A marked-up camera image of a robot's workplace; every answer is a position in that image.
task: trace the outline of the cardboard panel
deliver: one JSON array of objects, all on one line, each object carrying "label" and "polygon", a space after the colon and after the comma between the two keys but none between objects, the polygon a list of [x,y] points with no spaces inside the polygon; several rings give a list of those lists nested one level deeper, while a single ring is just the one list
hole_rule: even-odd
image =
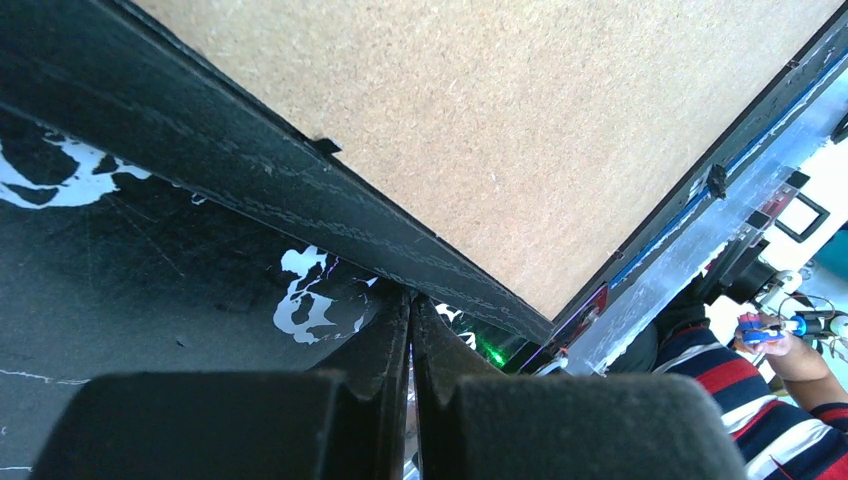
[{"label": "cardboard panel", "polygon": [[138,3],[551,318],[841,2]]}]

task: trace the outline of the striped shirt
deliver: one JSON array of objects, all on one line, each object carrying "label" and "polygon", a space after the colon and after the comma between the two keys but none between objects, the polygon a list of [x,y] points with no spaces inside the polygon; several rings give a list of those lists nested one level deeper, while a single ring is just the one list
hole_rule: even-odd
[{"label": "striped shirt", "polygon": [[693,377],[713,396],[748,478],[848,480],[848,404],[808,413],[779,401],[757,369],[707,328],[666,342],[656,365],[654,373]]}]

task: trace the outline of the person's arm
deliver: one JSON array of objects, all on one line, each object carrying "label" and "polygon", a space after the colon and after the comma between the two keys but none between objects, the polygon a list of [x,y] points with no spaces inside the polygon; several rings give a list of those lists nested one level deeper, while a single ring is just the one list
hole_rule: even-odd
[{"label": "person's arm", "polygon": [[786,391],[804,410],[810,412],[821,405],[848,403],[848,393],[830,367],[800,338],[787,334],[786,338],[755,345],[751,350],[766,354],[774,372],[783,379]]}]

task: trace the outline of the white stripe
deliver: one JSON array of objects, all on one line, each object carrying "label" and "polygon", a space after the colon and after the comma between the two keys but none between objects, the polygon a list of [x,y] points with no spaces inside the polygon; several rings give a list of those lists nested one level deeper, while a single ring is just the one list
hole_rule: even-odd
[{"label": "white stripe", "polygon": [[804,450],[812,447],[831,431],[821,420],[810,419],[783,432],[765,450],[754,457],[745,468],[751,480],[766,478],[778,468],[786,465]]},{"label": "white stripe", "polygon": [[710,350],[716,350],[719,348],[724,348],[724,345],[718,342],[709,343],[707,345],[695,345],[694,347],[689,347],[684,350],[683,353],[680,354],[680,356],[672,358],[671,360],[655,368],[654,373],[665,373],[671,368],[676,367],[683,362],[691,360],[704,352],[709,352]]},{"label": "white stripe", "polygon": [[748,425],[751,419],[760,413],[763,407],[774,400],[777,400],[776,396],[765,395],[722,415],[721,421],[724,422],[727,433],[734,433],[745,425]]}]

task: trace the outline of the white scratch line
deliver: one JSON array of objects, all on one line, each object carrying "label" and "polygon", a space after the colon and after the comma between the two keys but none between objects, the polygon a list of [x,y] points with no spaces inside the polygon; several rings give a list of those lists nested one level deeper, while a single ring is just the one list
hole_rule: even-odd
[{"label": "white scratch line", "polygon": [[82,385],[84,383],[88,383],[88,382],[91,381],[89,379],[85,379],[85,380],[56,380],[56,379],[53,379],[53,378],[50,378],[50,377],[45,377],[43,375],[33,375],[32,373],[27,373],[27,372],[10,372],[8,370],[3,370],[3,369],[0,369],[0,373],[2,373],[3,375],[16,375],[18,377],[35,378],[37,380],[43,381],[44,383],[55,383],[55,384],[58,384],[58,385]]}]

